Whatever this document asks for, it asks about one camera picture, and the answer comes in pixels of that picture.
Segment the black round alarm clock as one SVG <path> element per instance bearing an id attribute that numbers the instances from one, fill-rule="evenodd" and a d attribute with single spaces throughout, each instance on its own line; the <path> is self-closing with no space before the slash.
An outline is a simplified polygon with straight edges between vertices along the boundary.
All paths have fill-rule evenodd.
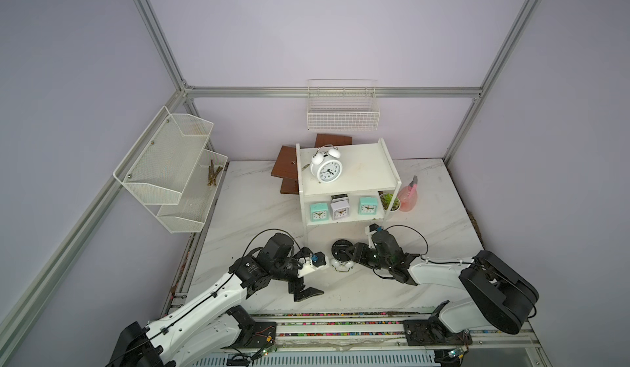
<path id="1" fill-rule="evenodd" d="M 347 262 L 352 260 L 352 255 L 348 253 L 349 248 L 354 244 L 346 239 L 340 239 L 335 241 L 331 247 L 331 254 L 335 260 L 340 262 Z"/>

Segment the mint green alarm clock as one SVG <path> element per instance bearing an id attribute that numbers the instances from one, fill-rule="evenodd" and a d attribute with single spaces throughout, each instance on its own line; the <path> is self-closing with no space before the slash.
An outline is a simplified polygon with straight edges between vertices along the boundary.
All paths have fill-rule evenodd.
<path id="1" fill-rule="evenodd" d="M 359 214 L 374 215 L 377 213 L 378 199 L 374 196 L 361 196 L 359 198 Z"/>
<path id="2" fill-rule="evenodd" d="M 313 203 L 309 206 L 310 219 L 313 222 L 321 222 L 329 219 L 329 206 L 326 202 Z"/>

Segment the clear square alarm clock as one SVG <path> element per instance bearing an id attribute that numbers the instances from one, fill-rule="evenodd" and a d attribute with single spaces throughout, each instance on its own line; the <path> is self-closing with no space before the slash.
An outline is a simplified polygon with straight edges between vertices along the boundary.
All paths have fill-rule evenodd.
<path id="1" fill-rule="evenodd" d="M 348 199 L 331 202 L 333 220 L 340 220 L 349 216 L 350 204 Z"/>
<path id="2" fill-rule="evenodd" d="M 331 197 L 331 203 L 335 203 L 338 201 L 347 201 L 349 196 L 347 194 L 338 194 Z"/>

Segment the white twin-bell alarm clock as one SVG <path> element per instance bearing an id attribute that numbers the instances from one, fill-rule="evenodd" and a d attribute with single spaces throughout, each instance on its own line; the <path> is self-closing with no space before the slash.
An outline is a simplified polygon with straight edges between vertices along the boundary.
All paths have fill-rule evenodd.
<path id="1" fill-rule="evenodd" d="M 343 172 L 341 152 L 334 145 L 320 147 L 312 156 L 309 171 L 319 183 L 333 183 Z"/>

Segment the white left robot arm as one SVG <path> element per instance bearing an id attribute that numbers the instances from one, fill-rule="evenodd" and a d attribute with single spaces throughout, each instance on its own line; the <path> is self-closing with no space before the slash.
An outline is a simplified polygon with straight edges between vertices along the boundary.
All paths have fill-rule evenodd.
<path id="1" fill-rule="evenodd" d="M 281 229 L 263 247 L 243 254 L 206 291 L 178 310 L 145 326 L 134 322 L 119 335 L 111 366 L 186 366 L 206 353 L 257 338 L 256 322 L 244 302 L 272 281 L 284 282 L 294 301 L 321 296 L 305 277 L 327 267 L 326 255 L 301 247 Z"/>

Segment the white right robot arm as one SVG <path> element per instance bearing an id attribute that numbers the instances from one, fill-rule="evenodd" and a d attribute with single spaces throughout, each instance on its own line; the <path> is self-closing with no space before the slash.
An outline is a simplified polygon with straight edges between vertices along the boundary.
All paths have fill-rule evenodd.
<path id="1" fill-rule="evenodd" d="M 492 326 L 504 334 L 518 334 L 537 314 L 540 296 L 536 288 L 489 250 L 473 257 L 432 260 L 403 251 L 387 228 L 368 228 L 369 243 L 341 248 L 344 261 L 362 265 L 381 279 L 409 286 L 437 285 L 465 291 L 459 301 L 443 301 L 431 313 L 432 328 L 442 336 Z"/>

